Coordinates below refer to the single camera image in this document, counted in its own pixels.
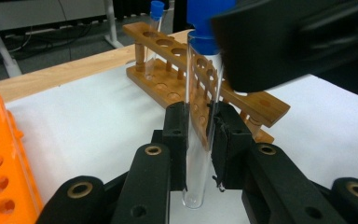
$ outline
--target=table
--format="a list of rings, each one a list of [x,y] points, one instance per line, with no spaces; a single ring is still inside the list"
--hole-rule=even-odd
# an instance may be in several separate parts
[[[186,32],[175,36],[186,40]],[[116,49],[0,81],[7,109],[25,133],[44,202],[77,175],[107,182],[126,172],[135,150],[162,129],[164,110],[125,75],[133,51]],[[311,75],[268,92],[291,109],[266,131],[309,179],[330,188],[338,177],[358,178],[357,95]],[[197,211],[181,205],[181,194],[171,194],[171,223],[249,223],[240,190],[219,193],[210,178]]]

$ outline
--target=wooden test tube rack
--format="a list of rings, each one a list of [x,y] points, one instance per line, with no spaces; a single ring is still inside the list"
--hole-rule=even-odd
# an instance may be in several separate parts
[[[164,108],[184,101],[186,94],[184,75],[187,64],[186,44],[181,44],[172,37],[151,30],[150,26],[144,22],[124,25],[123,30],[135,39],[136,64],[127,68],[127,76]],[[155,60],[151,80],[145,78],[145,47],[166,60],[166,62],[160,59]],[[215,76],[212,62],[199,57],[196,74],[205,86],[205,89],[201,91],[206,93],[210,85],[207,81],[209,76]],[[200,119],[202,129],[206,128],[207,122],[205,121],[208,118],[206,104],[209,103],[209,100],[206,95],[205,102],[199,103],[204,106],[196,111],[198,113],[196,118]],[[261,126],[272,127],[290,108],[290,105],[264,91],[239,95],[229,87],[226,80],[222,84],[221,96],[224,102],[230,103],[240,110],[240,116],[252,132],[256,142],[272,143],[274,138],[261,130]]]

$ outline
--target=floor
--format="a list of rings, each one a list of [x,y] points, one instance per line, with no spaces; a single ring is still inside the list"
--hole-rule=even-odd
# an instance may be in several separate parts
[[[172,19],[173,10],[170,8],[162,19],[161,32],[172,33]],[[141,15],[117,21],[118,41],[124,46],[133,44],[133,39],[123,33],[122,25],[149,20],[148,15]],[[104,40],[104,36],[109,34],[107,21],[95,21],[92,24],[79,24],[42,33],[29,29],[28,34],[32,33],[31,35],[11,36],[4,40],[7,49],[14,49],[10,54],[17,61],[23,74],[114,49]],[[0,56],[0,80],[6,78],[8,74]]]

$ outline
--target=white table surface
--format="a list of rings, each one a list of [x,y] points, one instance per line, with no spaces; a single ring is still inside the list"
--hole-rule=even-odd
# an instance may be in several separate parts
[[[291,106],[265,129],[311,180],[331,187],[358,178],[358,96],[314,76],[268,91]],[[44,203],[78,175],[104,183],[127,172],[136,149],[161,130],[165,111],[125,75],[125,67],[85,77],[7,104]],[[182,206],[171,194],[171,223],[249,223],[240,190],[220,193],[207,183],[204,205]]]

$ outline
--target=clear test tube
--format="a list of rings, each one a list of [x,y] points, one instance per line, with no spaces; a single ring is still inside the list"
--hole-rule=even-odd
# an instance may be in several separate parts
[[[155,34],[152,32],[153,30],[159,31],[161,28],[161,18],[162,12],[164,9],[164,3],[160,1],[152,1],[150,3],[150,30],[148,32],[149,37],[154,38]],[[156,52],[154,52],[150,48],[146,48],[145,51],[145,78],[147,80],[153,79],[153,68],[154,61],[156,60]]]
[[[203,204],[213,147],[213,116],[217,111],[223,76],[220,54],[200,53],[209,44],[214,44],[212,37],[195,36],[194,31],[187,36],[186,104],[189,124],[183,203],[191,209]]]

